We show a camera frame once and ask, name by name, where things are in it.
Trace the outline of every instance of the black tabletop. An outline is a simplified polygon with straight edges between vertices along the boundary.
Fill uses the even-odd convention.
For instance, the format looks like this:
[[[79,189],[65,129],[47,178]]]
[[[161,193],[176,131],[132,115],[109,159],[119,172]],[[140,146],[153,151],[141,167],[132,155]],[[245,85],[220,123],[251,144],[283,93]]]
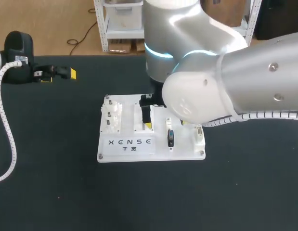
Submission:
[[[207,128],[204,161],[99,164],[103,97],[150,92],[145,58],[36,61],[78,79],[2,86],[0,231],[298,231],[298,121]]]

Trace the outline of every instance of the black cable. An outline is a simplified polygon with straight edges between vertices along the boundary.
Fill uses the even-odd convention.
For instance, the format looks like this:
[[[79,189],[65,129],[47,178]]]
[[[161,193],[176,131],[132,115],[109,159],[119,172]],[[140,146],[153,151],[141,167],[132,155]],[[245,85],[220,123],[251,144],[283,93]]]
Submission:
[[[95,13],[95,9],[94,9],[94,8],[92,8],[92,9],[88,9],[88,12],[89,12],[89,13]],[[81,41],[78,42],[78,40],[73,39],[73,38],[72,38],[72,39],[69,39],[68,41],[66,41],[67,44],[69,44],[69,45],[74,45],[73,49],[72,49],[71,52],[70,52],[70,55],[72,55],[72,53],[73,53],[73,51],[75,50],[75,48],[76,48],[79,44],[81,44],[81,43],[86,39],[86,37],[87,37],[88,33],[90,32],[90,30],[91,30],[96,24],[97,24],[97,21],[96,21],[96,22],[89,28],[89,30],[87,31],[85,37],[83,37],[83,39],[82,39]]]

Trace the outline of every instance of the cable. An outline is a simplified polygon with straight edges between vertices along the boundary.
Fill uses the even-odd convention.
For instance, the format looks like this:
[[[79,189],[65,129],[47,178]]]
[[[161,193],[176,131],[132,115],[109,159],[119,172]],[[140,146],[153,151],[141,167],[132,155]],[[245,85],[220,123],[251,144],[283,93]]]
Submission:
[[[240,115],[243,121],[248,121],[250,119],[293,119],[298,120],[298,113],[291,112],[258,112],[258,113],[247,113]],[[215,121],[203,124],[204,127],[217,127],[220,125],[230,124],[237,122],[237,120],[231,116],[227,118],[218,119]]]
[[[94,8],[89,9],[88,12],[89,12],[89,13],[95,13],[95,9],[94,9]],[[86,39],[86,37],[87,37],[88,33],[90,32],[90,30],[91,30],[96,24],[97,24],[97,21],[96,21],[96,22],[89,28],[89,30],[87,31],[85,37],[83,37],[83,39],[82,39],[81,41],[78,42],[78,40],[73,39],[73,38],[72,38],[72,39],[69,39],[68,41],[66,41],[67,44],[69,44],[69,45],[74,45],[73,49],[72,49],[71,52],[70,52],[70,55],[72,55],[72,53],[73,53],[73,51],[75,50],[75,48],[76,48],[79,44],[81,44],[81,43]]]
[[[4,128],[5,128],[6,134],[8,135],[8,138],[9,138],[9,141],[10,141],[10,146],[11,146],[11,151],[12,151],[11,165],[10,165],[9,169],[7,170],[7,172],[0,177],[0,181],[6,179],[13,172],[13,170],[15,168],[15,165],[16,165],[16,160],[17,160],[16,145],[15,145],[15,142],[14,142],[12,131],[10,129],[10,125],[8,123],[8,119],[7,119],[7,117],[5,115],[5,112],[4,112],[4,109],[3,109],[2,98],[1,98],[2,78],[3,78],[5,72],[8,69],[10,69],[12,67],[17,67],[17,66],[22,66],[22,62],[21,61],[15,61],[15,62],[7,63],[0,70],[0,116],[1,116],[1,120],[2,120]]]

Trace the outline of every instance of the white box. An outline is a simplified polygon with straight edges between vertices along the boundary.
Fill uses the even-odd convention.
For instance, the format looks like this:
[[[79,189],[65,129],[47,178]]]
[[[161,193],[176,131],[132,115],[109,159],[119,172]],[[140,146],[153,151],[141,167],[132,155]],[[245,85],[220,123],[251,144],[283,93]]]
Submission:
[[[109,27],[112,30],[139,30],[143,26],[143,0],[136,3],[108,4],[104,2]]]

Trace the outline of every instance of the cardboard box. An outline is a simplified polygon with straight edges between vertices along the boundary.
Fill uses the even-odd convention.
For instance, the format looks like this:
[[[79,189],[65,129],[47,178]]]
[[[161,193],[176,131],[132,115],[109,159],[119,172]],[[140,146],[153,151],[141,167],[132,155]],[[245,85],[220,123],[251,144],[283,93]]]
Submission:
[[[109,52],[111,53],[130,53],[130,39],[112,39],[108,44]]]
[[[138,52],[145,51],[144,39],[137,39],[136,40],[136,47],[137,47]]]
[[[204,11],[215,20],[231,27],[241,25],[246,0],[201,0]]]

